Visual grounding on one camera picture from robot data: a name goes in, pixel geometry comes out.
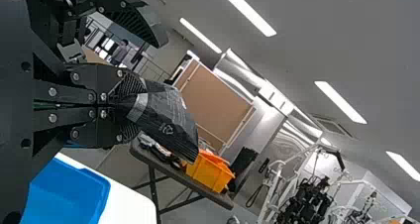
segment table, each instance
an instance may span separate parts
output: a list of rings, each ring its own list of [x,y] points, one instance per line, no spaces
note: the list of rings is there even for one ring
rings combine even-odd
[[[111,188],[109,190],[108,200],[98,224],[157,223],[155,205],[147,197],[64,154],[58,153],[55,157],[75,168],[89,169],[110,182]]]
[[[209,200],[217,203],[218,205],[228,209],[232,210],[234,207],[234,203],[232,199],[227,194],[221,194],[216,193],[212,191],[207,186],[203,185],[202,183],[192,179],[190,176],[185,174],[181,170],[176,170],[172,168],[169,164],[165,164],[161,162],[155,155],[153,155],[150,151],[144,150],[141,148],[140,144],[133,143],[130,148],[130,153],[133,157],[136,159],[144,162],[149,166],[149,176],[150,181],[134,186],[133,189],[139,189],[145,186],[151,187],[151,193],[152,193],[152,200],[157,208],[157,224],[161,224],[160,216],[163,213],[172,211],[174,209],[183,207],[185,205],[188,205],[192,202],[198,201],[203,198],[208,198]],[[155,169],[159,170],[160,172],[164,173],[166,176],[156,178]],[[192,191],[197,192],[199,195],[197,197],[188,198],[186,201],[174,204],[172,206],[169,206],[164,209],[159,209],[158,206],[158,191],[156,187],[156,183],[159,181],[166,180],[168,178],[172,178],[176,180],[177,182],[183,184],[184,186],[190,188]]]

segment robotic arm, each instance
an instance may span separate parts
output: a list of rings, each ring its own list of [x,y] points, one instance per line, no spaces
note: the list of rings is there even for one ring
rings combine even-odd
[[[99,11],[156,48],[167,36],[141,0],[0,0],[0,10],[0,222],[19,223],[30,181],[62,147],[107,148],[138,132],[115,106],[140,89],[134,75],[83,63],[86,17]]]

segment black metal bracket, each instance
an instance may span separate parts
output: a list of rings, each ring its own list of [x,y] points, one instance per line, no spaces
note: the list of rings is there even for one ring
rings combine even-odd
[[[151,188],[152,201],[154,202],[155,207],[157,209],[157,224],[161,224],[160,216],[163,215],[164,213],[173,211],[175,209],[186,206],[188,204],[191,204],[193,202],[196,202],[196,201],[204,198],[204,196],[201,196],[201,195],[198,195],[198,196],[193,197],[193,198],[189,198],[189,196],[188,196],[188,198],[185,201],[173,204],[173,205],[171,205],[169,207],[166,207],[164,209],[159,209],[157,182],[169,179],[169,176],[163,176],[163,177],[156,178],[155,169],[152,168],[151,166],[149,166],[149,178],[150,178],[149,182],[145,182],[145,183],[136,185],[136,186],[132,187],[132,189],[137,190],[137,189],[140,189],[140,188],[146,187],[146,186],[149,186]]]

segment black bag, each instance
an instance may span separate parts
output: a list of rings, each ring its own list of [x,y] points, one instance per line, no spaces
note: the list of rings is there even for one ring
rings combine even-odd
[[[194,163],[198,156],[197,127],[180,92],[163,83],[142,78],[139,81],[144,92],[127,94],[118,108],[160,145]]]

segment air vent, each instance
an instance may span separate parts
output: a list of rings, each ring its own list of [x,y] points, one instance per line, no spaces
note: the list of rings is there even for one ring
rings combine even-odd
[[[312,115],[312,117],[318,122],[318,124],[324,128],[326,131],[346,136],[349,138],[354,138],[353,135],[347,131],[341,124],[333,121],[332,119],[321,117],[319,115]]]

